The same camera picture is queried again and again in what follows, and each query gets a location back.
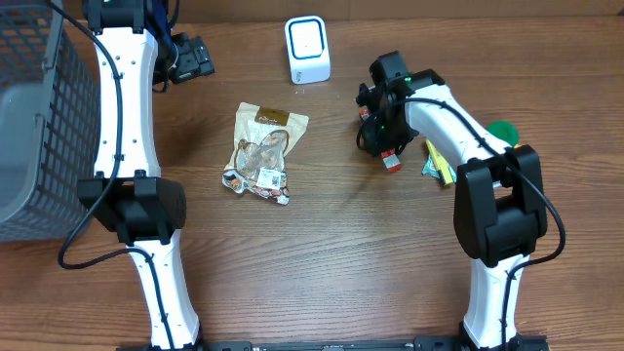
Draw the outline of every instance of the small white box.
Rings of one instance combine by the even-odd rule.
[[[289,19],[284,31],[292,82],[307,84],[328,80],[332,65],[323,20],[318,16]]]

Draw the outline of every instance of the snack bag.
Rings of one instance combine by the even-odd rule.
[[[286,205],[284,157],[305,133],[308,117],[241,102],[236,112],[234,153],[221,182],[238,194],[246,190]]]

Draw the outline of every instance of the gray plastic basket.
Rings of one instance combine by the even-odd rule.
[[[0,2],[0,241],[64,237],[93,176],[99,88],[44,0]]]

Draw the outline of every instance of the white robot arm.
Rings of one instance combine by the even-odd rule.
[[[529,260],[536,239],[545,233],[546,222],[543,205],[523,191],[522,183],[512,179],[494,156],[504,154],[529,171],[541,187],[537,156],[529,147],[513,151],[511,145],[490,134],[457,103],[440,76],[432,70],[409,73],[397,52],[379,57],[370,74],[375,86],[361,85],[356,98],[371,112],[358,133],[358,145],[362,139],[361,148],[373,155],[390,148],[400,153],[421,133],[457,170],[455,232],[473,258],[470,304],[460,327],[464,336],[460,342],[468,350],[498,350],[503,325],[505,342],[518,339],[514,315],[522,269],[515,273],[507,321],[501,323],[508,272]],[[482,147],[482,142],[496,155]],[[501,183],[514,186],[514,190],[507,198],[495,199],[492,188]]]
[[[505,149],[510,146],[505,141],[490,134],[475,121],[453,98],[447,85],[434,84],[418,89],[410,98],[431,98],[443,101],[459,111],[498,153],[504,154]],[[479,141],[447,109],[429,103],[407,102],[405,114],[409,126],[430,139],[455,170],[471,159],[486,160],[494,156],[482,148]],[[528,255],[517,254],[503,259],[495,267],[489,268],[479,259],[472,259],[470,304],[463,320],[463,326],[478,349],[494,348],[500,345],[502,328],[500,316],[507,272],[514,266],[526,261],[528,261]],[[521,275],[522,269],[516,273],[516,279],[512,283],[509,296],[507,341],[515,337],[517,333],[514,314]]]
[[[78,197],[90,208],[107,182],[112,181],[112,191],[94,216],[109,231],[116,232],[128,248],[151,256],[160,286],[158,293],[145,256],[130,253],[151,320],[147,349],[195,350],[202,342],[201,324],[188,296],[179,247],[186,199],[180,184],[161,178],[153,138],[152,86],[164,83],[166,88],[170,80],[182,83],[211,74],[214,68],[201,38],[189,39],[183,33],[171,36],[167,5],[163,0],[86,1],[89,28],[114,59],[121,77],[123,162],[112,179],[117,95],[110,62],[96,46],[101,91],[99,149],[95,178],[79,181]]]

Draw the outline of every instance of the wooden table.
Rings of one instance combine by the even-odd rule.
[[[466,312],[469,259],[452,228],[454,191],[420,174],[423,138],[386,173],[355,146],[358,84],[400,50],[434,68],[482,124],[512,122],[541,158],[567,228],[554,262],[522,280],[520,332],[553,350],[624,342],[624,19],[420,19],[329,22],[329,82],[290,82],[282,23],[179,25],[202,35],[216,74],[154,97],[163,176],[188,198],[182,256],[209,340],[253,342],[453,334]],[[75,45],[95,71],[93,47]],[[220,183],[238,104],[310,116],[287,158],[291,203],[237,196]],[[551,252],[551,230],[535,257]],[[83,271],[57,266],[59,241],[0,246],[1,350],[112,350],[150,327],[128,257]],[[82,261],[119,248],[92,225]]]

